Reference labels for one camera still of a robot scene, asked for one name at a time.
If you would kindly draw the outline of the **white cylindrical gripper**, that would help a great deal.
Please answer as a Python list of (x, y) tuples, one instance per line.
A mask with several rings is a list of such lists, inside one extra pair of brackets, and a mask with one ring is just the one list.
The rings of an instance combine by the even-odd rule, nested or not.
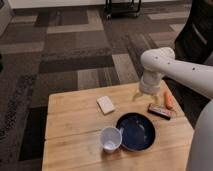
[(159, 72), (145, 70), (139, 83), (139, 90), (137, 89), (132, 97), (132, 101), (141, 97), (143, 93), (152, 95), (154, 104), (160, 105), (160, 97), (157, 94), (160, 91), (160, 83), (164, 75)]

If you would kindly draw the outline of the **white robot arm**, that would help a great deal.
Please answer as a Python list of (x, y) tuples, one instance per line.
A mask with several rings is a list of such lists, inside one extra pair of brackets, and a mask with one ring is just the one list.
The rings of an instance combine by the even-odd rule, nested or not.
[(213, 66), (177, 60), (170, 47), (146, 50), (140, 61), (142, 93), (157, 94), (162, 78), (168, 76), (209, 99), (196, 122), (186, 171), (213, 171)]

